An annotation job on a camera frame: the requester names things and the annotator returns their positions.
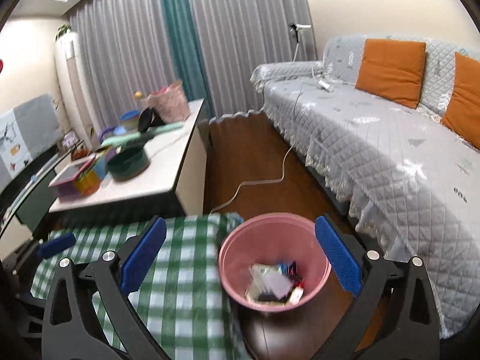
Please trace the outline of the pink lace basket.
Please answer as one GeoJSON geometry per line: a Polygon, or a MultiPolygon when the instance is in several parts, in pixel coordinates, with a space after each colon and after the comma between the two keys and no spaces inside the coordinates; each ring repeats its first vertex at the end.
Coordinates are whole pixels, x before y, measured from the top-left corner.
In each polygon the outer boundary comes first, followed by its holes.
{"type": "Polygon", "coordinates": [[[191,110],[182,84],[181,80],[177,80],[150,94],[145,100],[145,107],[154,108],[166,124],[184,122],[190,117],[191,110]]]}

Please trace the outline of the white clip lamp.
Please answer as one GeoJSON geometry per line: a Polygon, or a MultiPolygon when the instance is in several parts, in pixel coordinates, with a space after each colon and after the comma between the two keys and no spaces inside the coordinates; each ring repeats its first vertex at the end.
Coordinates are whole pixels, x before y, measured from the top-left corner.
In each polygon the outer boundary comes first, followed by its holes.
{"type": "Polygon", "coordinates": [[[299,52],[299,46],[301,43],[301,34],[312,28],[311,24],[289,24],[289,31],[295,35],[295,52],[292,61],[295,62],[299,52]]]}

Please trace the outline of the grey pleated curtain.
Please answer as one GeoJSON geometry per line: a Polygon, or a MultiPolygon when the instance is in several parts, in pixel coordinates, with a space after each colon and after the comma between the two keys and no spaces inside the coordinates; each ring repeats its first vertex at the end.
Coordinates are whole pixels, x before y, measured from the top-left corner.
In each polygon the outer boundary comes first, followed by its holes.
{"type": "MultiPolygon", "coordinates": [[[[289,62],[289,24],[309,24],[308,0],[189,0],[210,87],[214,117],[256,111],[263,101],[250,77],[263,63],[289,62]]],[[[102,127],[137,108],[134,93],[150,94],[180,80],[168,42],[161,0],[83,0],[69,13],[77,32],[94,112],[102,127]]],[[[297,61],[317,56],[306,32],[297,61]]]]}

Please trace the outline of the white top coffee table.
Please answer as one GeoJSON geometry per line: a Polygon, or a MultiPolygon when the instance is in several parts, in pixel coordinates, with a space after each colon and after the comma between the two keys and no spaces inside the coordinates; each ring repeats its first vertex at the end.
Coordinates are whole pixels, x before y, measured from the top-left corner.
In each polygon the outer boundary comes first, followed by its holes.
{"type": "Polygon", "coordinates": [[[158,215],[176,218],[203,214],[208,158],[208,113],[204,100],[189,103],[183,127],[145,144],[150,166],[131,180],[110,176],[88,197],[57,199],[49,215],[65,227],[130,224],[158,215]]]}

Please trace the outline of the pink plastic trash bin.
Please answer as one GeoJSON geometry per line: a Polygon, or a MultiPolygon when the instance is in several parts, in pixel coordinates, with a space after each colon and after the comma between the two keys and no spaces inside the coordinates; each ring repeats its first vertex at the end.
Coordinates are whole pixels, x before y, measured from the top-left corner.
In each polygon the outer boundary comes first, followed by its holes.
{"type": "Polygon", "coordinates": [[[218,269],[224,290],[237,303],[253,311],[278,313],[292,311],[318,295],[329,279],[331,264],[316,239],[314,222],[296,214],[270,213],[248,219],[224,239],[218,269]],[[250,267],[292,262],[304,278],[298,303],[281,306],[247,300],[250,267]]]}

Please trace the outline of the potted green plant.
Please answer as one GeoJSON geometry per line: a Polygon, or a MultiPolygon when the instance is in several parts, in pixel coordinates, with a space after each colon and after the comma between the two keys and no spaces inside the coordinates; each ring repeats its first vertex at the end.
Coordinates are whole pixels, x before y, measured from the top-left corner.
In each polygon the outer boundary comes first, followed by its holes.
{"type": "Polygon", "coordinates": [[[70,33],[72,31],[72,27],[70,24],[63,24],[58,28],[58,31],[55,35],[55,41],[58,41],[61,37],[65,34],[70,33]]]}

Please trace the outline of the mint green flat tray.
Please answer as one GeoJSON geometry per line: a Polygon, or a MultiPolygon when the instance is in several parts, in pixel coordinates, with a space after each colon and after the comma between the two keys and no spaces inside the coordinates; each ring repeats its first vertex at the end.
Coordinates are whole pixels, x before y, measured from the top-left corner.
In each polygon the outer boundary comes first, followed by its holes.
{"type": "Polygon", "coordinates": [[[160,127],[153,127],[148,129],[145,133],[128,133],[120,136],[112,136],[107,138],[103,143],[100,145],[102,148],[107,146],[119,147],[125,145],[129,141],[138,141],[138,140],[151,140],[157,135],[161,135],[164,133],[170,133],[171,131],[176,131],[184,127],[183,122],[175,122],[171,124],[166,124],[160,127]]]}

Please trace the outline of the colourful rectangular tin box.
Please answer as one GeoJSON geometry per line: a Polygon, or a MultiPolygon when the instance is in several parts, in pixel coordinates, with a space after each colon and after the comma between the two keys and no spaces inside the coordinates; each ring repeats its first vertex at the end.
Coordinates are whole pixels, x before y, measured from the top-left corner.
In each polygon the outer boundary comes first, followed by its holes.
{"type": "Polygon", "coordinates": [[[106,146],[71,162],[48,184],[49,190],[64,201],[95,193],[107,176],[107,162],[115,155],[116,149],[106,146]]]}

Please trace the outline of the dark green round tin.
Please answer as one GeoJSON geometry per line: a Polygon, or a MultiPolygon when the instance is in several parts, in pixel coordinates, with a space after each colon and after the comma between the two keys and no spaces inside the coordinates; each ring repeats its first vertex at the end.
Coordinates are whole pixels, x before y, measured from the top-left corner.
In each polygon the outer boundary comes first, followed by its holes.
{"type": "Polygon", "coordinates": [[[121,150],[106,163],[106,169],[117,182],[131,180],[150,166],[150,160],[142,145],[121,150]]]}

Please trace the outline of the orange cushion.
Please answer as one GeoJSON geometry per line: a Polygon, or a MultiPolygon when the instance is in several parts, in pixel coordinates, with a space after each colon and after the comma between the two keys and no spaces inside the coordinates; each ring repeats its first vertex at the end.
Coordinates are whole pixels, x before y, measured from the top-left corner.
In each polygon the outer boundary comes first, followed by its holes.
{"type": "Polygon", "coordinates": [[[455,53],[454,87],[441,123],[469,144],[480,144],[480,63],[455,53]]]}
{"type": "Polygon", "coordinates": [[[355,87],[415,109],[420,102],[425,60],[424,42],[368,38],[355,87]]]}

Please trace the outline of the teal curtain panel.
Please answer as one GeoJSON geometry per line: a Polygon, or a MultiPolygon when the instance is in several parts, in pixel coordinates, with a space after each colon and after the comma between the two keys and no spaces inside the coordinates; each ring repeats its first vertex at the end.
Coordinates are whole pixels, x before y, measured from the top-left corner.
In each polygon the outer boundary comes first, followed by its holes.
{"type": "Polygon", "coordinates": [[[212,99],[197,28],[189,0],[161,0],[171,56],[188,100],[204,99],[213,117],[212,99]]]}

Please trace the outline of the grey cloth covered television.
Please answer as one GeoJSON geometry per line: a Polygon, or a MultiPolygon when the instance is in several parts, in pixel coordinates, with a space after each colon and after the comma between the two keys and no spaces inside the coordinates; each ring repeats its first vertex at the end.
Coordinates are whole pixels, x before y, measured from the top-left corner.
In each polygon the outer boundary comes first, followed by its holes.
{"type": "Polygon", "coordinates": [[[1,191],[63,138],[53,97],[42,94],[1,115],[1,191]]]}

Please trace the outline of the stack of coloured bowls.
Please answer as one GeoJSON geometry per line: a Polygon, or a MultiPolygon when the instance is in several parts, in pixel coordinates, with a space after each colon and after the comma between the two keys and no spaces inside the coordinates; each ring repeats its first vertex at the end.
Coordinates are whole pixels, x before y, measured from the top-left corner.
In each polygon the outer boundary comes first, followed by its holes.
{"type": "Polygon", "coordinates": [[[140,118],[141,112],[138,110],[128,111],[122,116],[120,116],[120,125],[126,131],[134,131],[138,128],[138,121],[140,118]]]}

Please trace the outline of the white standing air conditioner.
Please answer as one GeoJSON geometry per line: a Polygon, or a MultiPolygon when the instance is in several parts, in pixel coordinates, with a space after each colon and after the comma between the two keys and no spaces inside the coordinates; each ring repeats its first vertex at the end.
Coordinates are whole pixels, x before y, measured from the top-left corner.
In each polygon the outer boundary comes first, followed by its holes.
{"type": "Polygon", "coordinates": [[[89,93],[78,34],[64,33],[55,41],[55,66],[67,116],[76,135],[87,148],[99,147],[99,121],[89,93]]]}

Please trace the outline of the trash pile in bin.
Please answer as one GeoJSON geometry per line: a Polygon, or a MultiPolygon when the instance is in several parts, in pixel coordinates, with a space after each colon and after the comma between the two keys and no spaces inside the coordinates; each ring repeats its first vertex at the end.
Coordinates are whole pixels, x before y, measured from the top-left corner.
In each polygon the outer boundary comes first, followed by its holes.
{"type": "Polygon", "coordinates": [[[248,269],[251,282],[245,298],[254,304],[296,305],[304,295],[304,277],[296,261],[276,265],[254,264],[248,269]]]}

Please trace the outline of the grey quilted sofa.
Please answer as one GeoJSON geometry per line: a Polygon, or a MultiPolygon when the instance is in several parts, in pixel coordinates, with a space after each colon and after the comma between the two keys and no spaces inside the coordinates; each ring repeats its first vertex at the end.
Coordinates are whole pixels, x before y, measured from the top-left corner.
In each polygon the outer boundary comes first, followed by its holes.
{"type": "Polygon", "coordinates": [[[262,64],[250,80],[278,132],[349,206],[358,233],[390,260],[422,259],[445,339],[479,306],[479,150],[440,120],[456,55],[479,52],[426,39],[420,102],[409,109],[355,87],[365,41],[332,38],[322,60],[262,64]]]}

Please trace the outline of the brown figurine ornament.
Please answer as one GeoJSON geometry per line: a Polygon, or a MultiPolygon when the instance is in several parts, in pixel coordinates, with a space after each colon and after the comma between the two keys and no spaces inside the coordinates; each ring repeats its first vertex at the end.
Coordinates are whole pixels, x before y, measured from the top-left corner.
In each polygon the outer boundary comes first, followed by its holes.
{"type": "Polygon", "coordinates": [[[71,160],[76,161],[81,158],[85,158],[90,155],[90,151],[84,146],[76,147],[71,153],[71,160]]]}

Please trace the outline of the green white checkered tablecloth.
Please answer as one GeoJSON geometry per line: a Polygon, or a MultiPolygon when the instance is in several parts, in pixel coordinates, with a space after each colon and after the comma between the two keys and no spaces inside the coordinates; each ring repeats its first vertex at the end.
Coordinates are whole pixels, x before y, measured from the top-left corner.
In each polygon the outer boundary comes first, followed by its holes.
{"type": "MultiPolygon", "coordinates": [[[[242,222],[237,213],[166,219],[166,240],[142,286],[128,299],[172,359],[251,359],[217,266],[223,240],[242,222]]],[[[51,232],[50,239],[72,233],[76,244],[39,264],[30,293],[47,300],[61,258],[74,263],[96,261],[103,252],[119,250],[145,225],[139,222],[51,232]]],[[[109,344],[123,350],[98,293],[92,301],[109,344]]]]}

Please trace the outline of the white black tv cabinet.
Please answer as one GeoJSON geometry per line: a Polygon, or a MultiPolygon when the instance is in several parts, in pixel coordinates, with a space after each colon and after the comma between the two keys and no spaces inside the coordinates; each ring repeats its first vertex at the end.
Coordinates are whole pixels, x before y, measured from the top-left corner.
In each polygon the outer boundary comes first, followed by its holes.
{"type": "Polygon", "coordinates": [[[55,201],[49,183],[69,164],[70,153],[53,145],[1,192],[1,260],[32,239],[33,231],[55,201]]]}

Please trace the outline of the black hat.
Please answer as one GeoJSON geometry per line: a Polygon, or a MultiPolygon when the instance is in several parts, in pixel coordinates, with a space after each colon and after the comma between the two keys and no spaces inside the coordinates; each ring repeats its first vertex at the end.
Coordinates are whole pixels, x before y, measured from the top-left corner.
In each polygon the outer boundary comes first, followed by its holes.
{"type": "Polygon", "coordinates": [[[154,107],[145,108],[138,119],[137,129],[140,133],[146,133],[150,128],[164,126],[165,122],[154,107]]]}

